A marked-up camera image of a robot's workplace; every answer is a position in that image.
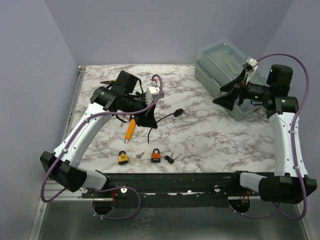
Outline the silver padlock keys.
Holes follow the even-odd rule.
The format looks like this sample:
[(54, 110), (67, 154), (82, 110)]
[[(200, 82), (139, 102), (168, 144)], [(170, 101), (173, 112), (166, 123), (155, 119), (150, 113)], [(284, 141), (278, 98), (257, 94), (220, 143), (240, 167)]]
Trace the silver padlock keys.
[(142, 153), (140, 153), (140, 154), (136, 154), (136, 155), (135, 155), (135, 158), (136, 158), (136, 159), (141, 159), (144, 154), (145, 154), (144, 152), (142, 152)]

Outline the orange padlock with keys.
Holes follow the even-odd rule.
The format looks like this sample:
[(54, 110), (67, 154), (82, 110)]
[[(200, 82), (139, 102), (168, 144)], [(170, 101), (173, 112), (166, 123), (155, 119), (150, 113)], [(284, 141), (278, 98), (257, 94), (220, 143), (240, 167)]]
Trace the orange padlock with keys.
[(151, 162), (152, 163), (160, 163), (161, 162), (161, 153), (158, 148), (154, 148), (151, 154)]

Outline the black headed padlock keys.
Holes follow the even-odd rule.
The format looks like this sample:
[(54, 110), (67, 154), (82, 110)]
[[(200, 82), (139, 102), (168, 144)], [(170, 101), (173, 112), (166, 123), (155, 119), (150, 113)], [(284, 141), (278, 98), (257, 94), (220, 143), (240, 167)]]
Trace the black headed padlock keys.
[(175, 160), (177, 160), (181, 155), (177, 155), (174, 157), (174, 153), (172, 153), (171, 155), (165, 155), (164, 156), (164, 159), (170, 163), (170, 164), (173, 164), (175, 162)]

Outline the yellow padlock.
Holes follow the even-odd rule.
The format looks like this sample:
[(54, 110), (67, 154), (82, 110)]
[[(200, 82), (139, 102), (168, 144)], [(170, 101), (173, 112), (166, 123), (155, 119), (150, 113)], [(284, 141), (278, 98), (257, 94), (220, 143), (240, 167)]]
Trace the yellow padlock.
[(118, 154), (118, 164), (121, 165), (126, 165), (129, 163), (129, 157), (125, 151), (120, 151)]

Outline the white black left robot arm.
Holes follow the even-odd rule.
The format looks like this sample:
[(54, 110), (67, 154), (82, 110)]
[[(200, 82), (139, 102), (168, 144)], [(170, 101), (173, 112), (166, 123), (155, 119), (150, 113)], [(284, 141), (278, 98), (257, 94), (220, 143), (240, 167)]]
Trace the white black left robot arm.
[(113, 116), (131, 116), (140, 127), (158, 127), (154, 111), (156, 102), (163, 97), (163, 80), (158, 74), (151, 80), (157, 84), (137, 97), (132, 92), (140, 79), (123, 70), (111, 86), (97, 88), (66, 139), (53, 152), (45, 151), (40, 156), (46, 176), (70, 192), (86, 188), (93, 189), (101, 198), (107, 197), (111, 191), (108, 177), (97, 170), (80, 169), (79, 165), (97, 133)]

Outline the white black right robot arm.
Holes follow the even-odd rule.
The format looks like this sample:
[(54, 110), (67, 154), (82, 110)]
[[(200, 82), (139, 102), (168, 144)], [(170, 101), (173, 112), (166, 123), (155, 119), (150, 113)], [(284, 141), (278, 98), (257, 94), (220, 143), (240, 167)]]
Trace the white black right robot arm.
[(231, 111), (235, 105), (250, 100), (265, 108), (275, 144), (275, 169), (270, 177), (240, 171), (236, 174), (237, 179), (230, 183), (230, 191), (241, 196), (250, 189), (266, 202), (299, 204), (304, 195), (308, 196), (317, 189), (317, 182), (309, 178), (302, 158), (296, 117), (298, 99), (288, 95), (293, 69), (274, 64), (266, 85), (260, 85), (249, 81), (255, 67), (249, 63), (242, 67), (239, 76), (220, 88), (224, 95), (214, 99), (213, 103)]

